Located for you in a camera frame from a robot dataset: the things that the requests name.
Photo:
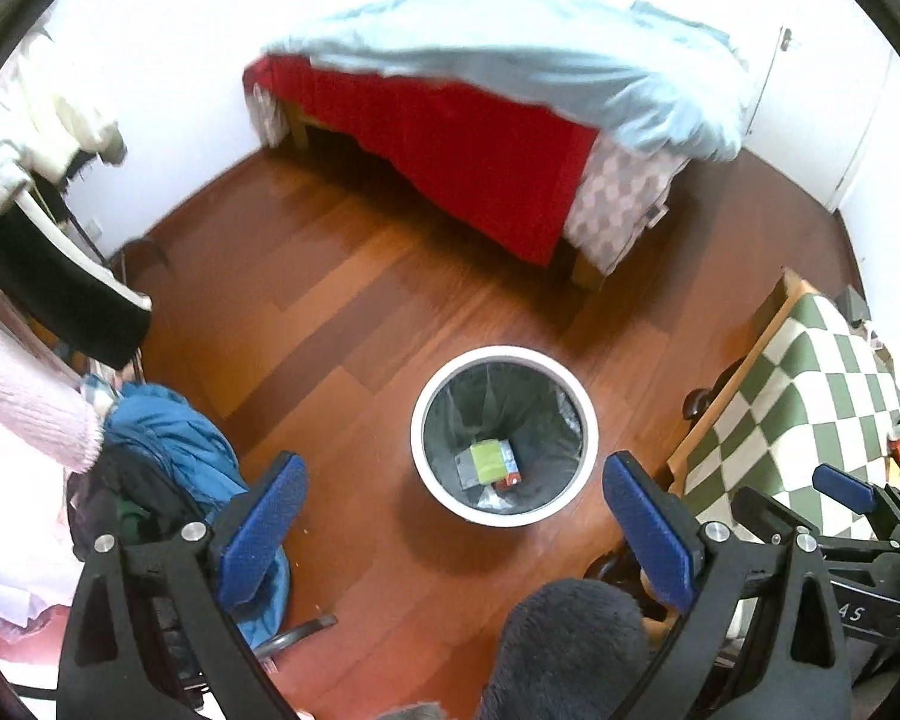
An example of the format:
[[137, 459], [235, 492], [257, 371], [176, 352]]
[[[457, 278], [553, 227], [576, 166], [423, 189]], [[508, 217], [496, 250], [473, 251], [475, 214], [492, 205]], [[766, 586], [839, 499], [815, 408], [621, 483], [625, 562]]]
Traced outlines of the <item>red blue box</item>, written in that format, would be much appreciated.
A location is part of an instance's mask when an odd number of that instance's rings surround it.
[[507, 475], [498, 479], [494, 483], [496, 489], [510, 489], [521, 483], [521, 474], [519, 472], [509, 472]]

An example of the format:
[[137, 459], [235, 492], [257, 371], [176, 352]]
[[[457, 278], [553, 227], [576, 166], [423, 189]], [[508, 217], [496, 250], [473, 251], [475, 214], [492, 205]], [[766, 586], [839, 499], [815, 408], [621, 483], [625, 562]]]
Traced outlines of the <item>green white box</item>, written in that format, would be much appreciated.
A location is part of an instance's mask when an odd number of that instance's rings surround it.
[[499, 439], [471, 444], [455, 457], [455, 470], [463, 489], [494, 486], [507, 473], [520, 473], [510, 442]]

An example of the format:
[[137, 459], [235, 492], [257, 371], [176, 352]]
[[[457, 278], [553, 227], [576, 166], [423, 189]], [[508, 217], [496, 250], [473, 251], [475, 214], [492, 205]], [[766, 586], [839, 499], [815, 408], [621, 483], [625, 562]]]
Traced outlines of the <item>white round trash bin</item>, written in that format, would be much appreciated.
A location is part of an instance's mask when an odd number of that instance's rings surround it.
[[[455, 457], [486, 439], [508, 440], [521, 483], [463, 489]], [[596, 465], [598, 419], [566, 366], [523, 346], [483, 346], [444, 364], [424, 385], [409, 423], [425, 489], [466, 522], [520, 528], [564, 511]]]

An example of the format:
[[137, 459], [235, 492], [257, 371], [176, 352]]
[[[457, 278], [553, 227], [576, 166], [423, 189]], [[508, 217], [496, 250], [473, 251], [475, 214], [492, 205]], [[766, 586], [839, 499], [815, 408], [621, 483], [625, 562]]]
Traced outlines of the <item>green white checkered tablecloth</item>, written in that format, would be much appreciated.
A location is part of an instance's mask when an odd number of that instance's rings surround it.
[[699, 520], [720, 520], [746, 541], [752, 534], [731, 515], [731, 498], [745, 486], [823, 535], [870, 539], [865, 517], [821, 496], [811, 475], [825, 463], [863, 483], [900, 489], [889, 455], [899, 418], [898, 384], [875, 349], [823, 294], [805, 294], [689, 450], [683, 499]]

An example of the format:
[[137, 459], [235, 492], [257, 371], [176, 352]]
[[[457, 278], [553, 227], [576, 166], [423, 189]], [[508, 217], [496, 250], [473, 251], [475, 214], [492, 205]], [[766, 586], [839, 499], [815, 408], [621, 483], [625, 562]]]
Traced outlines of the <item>black fuzzy trouser leg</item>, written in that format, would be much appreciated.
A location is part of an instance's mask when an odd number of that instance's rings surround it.
[[598, 580], [561, 578], [507, 614], [476, 715], [603, 720], [649, 661], [649, 636], [631, 595]]

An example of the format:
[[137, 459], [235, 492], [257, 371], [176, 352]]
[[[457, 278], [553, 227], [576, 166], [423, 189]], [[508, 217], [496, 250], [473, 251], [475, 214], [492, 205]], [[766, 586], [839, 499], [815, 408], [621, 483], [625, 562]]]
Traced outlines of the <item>blue jacket pile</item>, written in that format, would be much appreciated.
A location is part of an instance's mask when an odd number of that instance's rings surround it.
[[193, 520], [214, 525], [247, 491], [237, 454], [214, 422], [169, 387], [125, 383], [103, 420], [95, 465], [66, 484], [73, 553], [84, 561], [105, 533], [139, 544]]

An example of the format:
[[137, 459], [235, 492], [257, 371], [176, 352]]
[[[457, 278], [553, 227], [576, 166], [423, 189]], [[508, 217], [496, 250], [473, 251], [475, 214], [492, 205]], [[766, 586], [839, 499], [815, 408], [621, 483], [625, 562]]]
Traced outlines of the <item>pink knitted garment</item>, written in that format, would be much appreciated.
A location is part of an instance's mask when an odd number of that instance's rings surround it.
[[102, 452], [95, 408], [1, 328], [0, 422], [71, 472], [88, 472]]

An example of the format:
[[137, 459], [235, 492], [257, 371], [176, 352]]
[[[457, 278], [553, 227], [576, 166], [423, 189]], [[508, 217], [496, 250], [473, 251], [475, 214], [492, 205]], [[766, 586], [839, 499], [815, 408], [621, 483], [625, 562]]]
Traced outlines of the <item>patterned mattress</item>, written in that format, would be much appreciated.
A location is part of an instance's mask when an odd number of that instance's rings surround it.
[[671, 184], [688, 164], [681, 154], [637, 153], [600, 133], [564, 221], [564, 239], [602, 277], [611, 275], [668, 213]]

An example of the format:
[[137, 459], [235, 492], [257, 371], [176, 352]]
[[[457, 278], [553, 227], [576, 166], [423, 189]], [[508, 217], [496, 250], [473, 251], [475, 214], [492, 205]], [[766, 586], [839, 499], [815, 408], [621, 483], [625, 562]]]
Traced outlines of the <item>white door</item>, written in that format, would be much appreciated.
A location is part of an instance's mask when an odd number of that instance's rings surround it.
[[865, 135], [862, 103], [839, 76], [839, 51], [782, 26], [746, 131], [745, 148], [827, 211]]

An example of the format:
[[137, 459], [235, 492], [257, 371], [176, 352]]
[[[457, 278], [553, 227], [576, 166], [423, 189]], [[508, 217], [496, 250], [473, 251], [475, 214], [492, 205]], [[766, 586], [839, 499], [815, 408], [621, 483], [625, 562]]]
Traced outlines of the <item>red bed sheet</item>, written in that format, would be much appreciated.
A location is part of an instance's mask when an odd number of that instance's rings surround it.
[[443, 78], [347, 73], [263, 55], [244, 88], [354, 138], [455, 220], [548, 265], [598, 132], [539, 104]]

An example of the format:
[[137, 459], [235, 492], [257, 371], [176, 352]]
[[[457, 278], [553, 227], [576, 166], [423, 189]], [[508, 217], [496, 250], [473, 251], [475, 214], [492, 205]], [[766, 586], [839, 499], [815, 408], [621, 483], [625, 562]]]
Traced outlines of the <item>light blue duvet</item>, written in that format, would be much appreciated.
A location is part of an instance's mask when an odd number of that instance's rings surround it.
[[645, 2], [379, 0], [297, 18], [271, 55], [455, 80], [537, 104], [632, 151], [735, 160], [749, 82], [722, 31]]

